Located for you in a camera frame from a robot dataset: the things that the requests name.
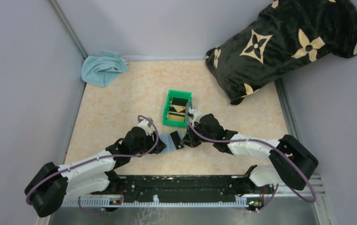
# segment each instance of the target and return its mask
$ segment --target green box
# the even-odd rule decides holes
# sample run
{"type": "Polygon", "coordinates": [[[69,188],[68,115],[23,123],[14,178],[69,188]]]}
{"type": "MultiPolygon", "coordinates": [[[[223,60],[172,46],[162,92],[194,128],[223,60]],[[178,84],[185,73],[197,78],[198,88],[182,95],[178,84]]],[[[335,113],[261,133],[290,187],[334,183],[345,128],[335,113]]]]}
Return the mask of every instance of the green box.
{"type": "Polygon", "coordinates": [[[187,99],[189,102],[192,100],[192,93],[178,90],[169,90],[166,100],[165,109],[163,111],[163,124],[170,125],[174,127],[186,128],[187,127],[187,118],[185,118],[184,122],[179,122],[175,120],[168,120],[167,114],[170,109],[170,101],[172,98],[182,98],[187,99]]]}

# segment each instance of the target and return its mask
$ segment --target metal frame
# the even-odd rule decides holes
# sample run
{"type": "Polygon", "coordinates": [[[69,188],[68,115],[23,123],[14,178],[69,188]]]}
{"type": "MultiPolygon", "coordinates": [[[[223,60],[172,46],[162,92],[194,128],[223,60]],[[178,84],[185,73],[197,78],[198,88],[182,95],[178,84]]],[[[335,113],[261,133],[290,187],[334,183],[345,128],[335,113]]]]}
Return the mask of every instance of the metal frame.
{"type": "MultiPolygon", "coordinates": [[[[293,135],[300,142],[302,142],[300,132],[298,130],[296,118],[294,117],[293,111],[291,110],[290,100],[288,99],[288,95],[287,95],[285,85],[283,83],[282,78],[275,81],[275,87],[276,87],[276,91],[278,93],[279,101],[281,103],[283,117],[285,118],[288,132],[290,135],[293,135]]],[[[323,194],[317,195],[317,200],[314,203],[314,209],[315,209],[316,217],[318,218],[319,224],[320,225],[337,225],[337,222],[332,214],[332,211],[331,211],[331,208],[330,208],[330,205],[329,205],[326,193],[325,193],[325,189],[323,188],[322,179],[320,179],[320,187],[323,189],[323,194]]]]}
{"type": "MultiPolygon", "coordinates": [[[[83,45],[81,44],[79,38],[77,37],[77,35],[75,34],[72,26],[70,25],[68,19],[66,18],[66,16],[64,15],[61,7],[59,6],[59,4],[57,3],[56,0],[47,0],[50,3],[50,6],[52,7],[52,9],[55,11],[57,17],[59,18],[59,21],[61,23],[61,25],[63,26],[63,28],[65,29],[65,31],[67,32],[67,34],[69,35],[69,37],[71,38],[73,44],[75,45],[75,47],[77,48],[78,52],[80,53],[80,55],[82,56],[83,59],[87,58],[87,52],[85,51],[83,45]]],[[[294,117],[294,114],[291,110],[290,107],[290,102],[287,96],[287,92],[283,83],[282,79],[278,79],[277,81],[275,81],[275,86],[276,86],[276,91],[278,93],[278,97],[279,97],[279,101],[282,107],[282,111],[283,111],[283,116],[285,118],[285,122],[286,122],[286,126],[288,128],[288,132],[289,134],[293,135],[294,137],[296,137],[299,141],[301,141],[301,136],[297,127],[297,123],[296,123],[296,119],[294,117]]],[[[316,217],[318,218],[319,221],[319,225],[337,225],[332,212],[330,210],[330,206],[329,206],[329,202],[327,200],[326,197],[326,193],[323,187],[323,183],[322,180],[320,178],[319,175],[313,175],[310,179],[310,182],[312,184],[312,186],[314,187],[315,191],[317,192],[317,201],[314,203],[314,208],[315,208],[315,214],[316,217]]],[[[311,196],[311,193],[309,191],[308,188],[305,188],[303,191],[300,192],[300,194],[304,195],[304,196],[311,196]]],[[[284,197],[289,197],[289,196],[293,196],[294,193],[291,192],[291,190],[285,186],[285,185],[280,185],[279,189],[278,189],[278,193],[277,196],[284,196],[284,197]]],[[[246,197],[253,197],[254,195],[244,195],[243,198],[246,197]]],[[[110,199],[109,197],[90,197],[90,199],[87,199],[86,197],[83,198],[83,200],[88,200],[88,202],[86,202],[86,204],[84,204],[84,206],[87,206],[88,204],[90,204],[93,207],[101,207],[101,204],[103,203],[103,201],[101,200],[107,200],[107,199],[101,199],[101,198],[108,198],[108,200],[110,199]]],[[[75,202],[75,200],[69,201],[66,204],[64,204],[65,207],[71,207],[73,206],[73,203],[77,203],[77,200],[75,202]]],[[[143,204],[138,204],[139,207],[144,207],[145,205],[143,204]]],[[[149,204],[150,207],[159,207],[162,206],[158,201],[154,201],[153,203],[149,204]]],[[[207,207],[207,205],[203,205],[203,204],[199,204],[196,205],[199,207],[207,207]]],[[[137,207],[137,205],[135,204],[127,204],[127,207],[137,207]]],[[[35,225],[47,225],[49,224],[50,221],[50,216],[48,217],[44,217],[44,218],[39,218],[37,217],[35,225]]]]}

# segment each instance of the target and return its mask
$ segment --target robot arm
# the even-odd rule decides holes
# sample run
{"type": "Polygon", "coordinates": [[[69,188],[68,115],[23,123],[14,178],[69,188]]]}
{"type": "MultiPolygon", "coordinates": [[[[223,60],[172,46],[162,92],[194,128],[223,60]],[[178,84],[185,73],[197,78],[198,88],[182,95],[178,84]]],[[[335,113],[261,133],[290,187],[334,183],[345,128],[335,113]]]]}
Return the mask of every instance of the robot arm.
{"type": "MultiPolygon", "coordinates": [[[[127,156],[144,153],[154,145],[156,133],[150,127],[148,120],[140,120],[125,138],[95,156],[67,165],[45,164],[25,189],[25,194],[30,195],[29,203],[40,217],[45,217],[72,198],[104,190],[115,191],[118,188],[115,181],[119,177],[113,170],[127,164],[131,159],[127,156]],[[52,174],[56,175],[32,190],[52,174]]],[[[159,139],[150,153],[160,153],[165,147],[159,139]]]]}
{"type": "Polygon", "coordinates": [[[304,189],[306,183],[295,168],[271,147],[291,155],[289,159],[307,179],[318,166],[318,160],[291,135],[284,135],[279,140],[253,138],[236,131],[224,130],[213,114],[203,115],[199,110],[189,109],[189,116],[191,126],[187,127],[187,133],[183,139],[185,145],[194,148],[201,142],[212,142],[220,152],[247,155],[272,162],[272,165],[252,166],[246,172],[243,181],[250,183],[250,189],[252,189],[251,186],[262,187],[266,184],[277,183],[285,183],[296,190],[304,189]]]}
{"type": "MultiPolygon", "coordinates": [[[[250,167],[243,178],[233,184],[233,189],[242,190],[244,187],[248,193],[254,193],[257,187],[276,183],[285,183],[296,190],[304,189],[306,183],[303,178],[287,159],[272,148],[291,154],[291,162],[307,179],[318,165],[317,159],[293,136],[285,135],[279,140],[250,138],[236,131],[224,130],[212,114],[203,115],[199,110],[190,109],[189,116],[191,124],[182,140],[184,144],[194,148],[202,142],[212,142],[220,152],[272,162],[272,165],[250,167]]],[[[138,126],[133,127],[124,138],[95,156],[68,165],[45,164],[25,189],[27,203],[40,217],[45,217],[69,199],[88,193],[118,192],[120,178],[114,169],[127,164],[130,157],[141,156],[153,147],[157,134],[150,127],[148,120],[140,120],[138,126]]],[[[166,147],[160,139],[155,146],[151,154],[160,153],[166,147]]]]}

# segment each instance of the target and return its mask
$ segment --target blue object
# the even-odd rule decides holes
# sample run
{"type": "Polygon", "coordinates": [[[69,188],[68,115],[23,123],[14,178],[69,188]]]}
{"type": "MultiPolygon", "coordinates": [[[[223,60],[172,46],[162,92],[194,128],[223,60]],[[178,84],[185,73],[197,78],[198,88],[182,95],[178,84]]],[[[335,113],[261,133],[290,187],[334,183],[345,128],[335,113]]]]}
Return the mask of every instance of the blue object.
{"type": "MultiPolygon", "coordinates": [[[[178,135],[180,136],[181,139],[184,138],[184,135],[183,135],[182,132],[178,131],[178,135]]],[[[174,145],[173,140],[171,139],[170,134],[159,135],[159,138],[163,141],[163,143],[166,144],[166,148],[163,149],[163,150],[160,152],[161,154],[162,154],[162,153],[168,153],[168,152],[177,150],[177,149],[175,148],[175,145],[174,145]]]]}
{"type": "Polygon", "coordinates": [[[82,66],[82,80],[100,87],[108,86],[127,71],[126,60],[114,52],[102,51],[99,57],[89,56],[82,66]]]}

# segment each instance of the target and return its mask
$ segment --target wire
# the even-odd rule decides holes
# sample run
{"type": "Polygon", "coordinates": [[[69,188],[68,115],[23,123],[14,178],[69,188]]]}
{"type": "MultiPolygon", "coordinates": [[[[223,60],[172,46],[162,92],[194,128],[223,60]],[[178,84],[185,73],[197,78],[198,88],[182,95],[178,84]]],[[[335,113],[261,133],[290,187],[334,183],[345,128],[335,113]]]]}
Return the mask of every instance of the wire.
{"type": "Polygon", "coordinates": [[[264,204],[264,187],[261,187],[261,203],[264,204]]]}
{"type": "MultiPolygon", "coordinates": [[[[270,147],[272,150],[276,151],[280,156],[282,156],[294,169],[295,171],[298,173],[298,175],[300,175],[300,177],[304,180],[304,182],[307,184],[308,188],[310,189],[311,193],[312,193],[312,199],[306,199],[304,198],[302,195],[300,195],[297,191],[295,191],[294,189],[292,189],[291,187],[290,190],[292,190],[294,192],[294,194],[296,194],[299,198],[301,198],[302,200],[304,200],[305,202],[308,203],[314,203],[316,202],[316,193],[314,188],[312,187],[311,183],[309,182],[309,180],[306,178],[306,176],[304,175],[304,173],[296,166],[296,164],[294,164],[286,155],[285,153],[281,152],[279,149],[277,149],[275,146],[271,145],[268,142],[264,142],[262,140],[259,139],[254,139],[254,138],[249,138],[249,139],[239,139],[239,140],[214,140],[208,137],[205,137],[203,135],[201,135],[197,130],[195,130],[195,128],[193,127],[193,125],[190,122],[190,118],[188,115],[188,106],[190,105],[190,108],[192,109],[192,103],[191,102],[187,102],[186,104],[186,109],[185,109],[185,118],[187,120],[187,123],[189,125],[189,127],[193,130],[193,132],[198,135],[199,137],[201,137],[202,139],[209,141],[209,142],[214,142],[214,143],[235,143],[235,142],[257,142],[257,143],[261,143],[263,145],[266,145],[268,147],[270,147]]],[[[274,193],[272,194],[271,198],[267,201],[267,203],[264,205],[267,206],[269,204],[269,202],[271,201],[271,199],[273,198],[273,196],[275,195],[277,191],[277,188],[274,190],[274,193]]]]}
{"type": "MultiPolygon", "coordinates": [[[[151,126],[155,129],[155,133],[156,133],[156,140],[155,140],[155,143],[153,144],[153,146],[146,152],[142,153],[142,154],[137,154],[137,155],[125,155],[125,154],[117,154],[117,155],[110,155],[110,156],[101,156],[99,157],[99,159],[103,159],[103,158],[113,158],[113,157],[142,157],[148,153],[150,153],[153,149],[156,148],[156,145],[158,144],[158,141],[159,141],[159,133],[158,133],[158,129],[156,128],[155,124],[153,123],[153,120],[152,118],[147,118],[143,115],[139,115],[137,117],[138,121],[141,121],[141,120],[147,120],[150,122],[151,126]]],[[[70,172],[70,170],[73,170],[73,169],[76,169],[78,167],[81,167],[83,165],[86,165],[88,163],[91,163],[91,162],[94,162],[94,161],[97,161],[99,160],[97,158],[92,158],[92,159],[89,159],[87,161],[84,161],[84,162],[81,162],[77,165],[74,165],[70,168],[67,168],[67,169],[63,169],[63,170],[60,170],[60,171],[57,171],[51,175],[49,175],[48,177],[44,178],[43,180],[41,180],[39,183],[37,183],[34,187],[32,187],[32,189],[28,192],[28,194],[26,195],[26,198],[25,198],[25,201],[28,205],[32,205],[32,203],[30,202],[30,196],[33,194],[33,192],[38,188],[40,187],[42,184],[44,184],[45,182],[47,182],[49,179],[61,174],[61,173],[65,173],[65,172],[70,172]]]]}
{"type": "Polygon", "coordinates": [[[102,213],[104,213],[105,211],[102,209],[100,212],[89,212],[87,210],[85,210],[83,207],[82,207],[82,203],[81,203],[81,200],[80,200],[81,196],[79,196],[79,199],[77,200],[77,203],[79,204],[79,208],[87,215],[91,215],[91,216],[98,216],[98,215],[101,215],[102,213]]]}

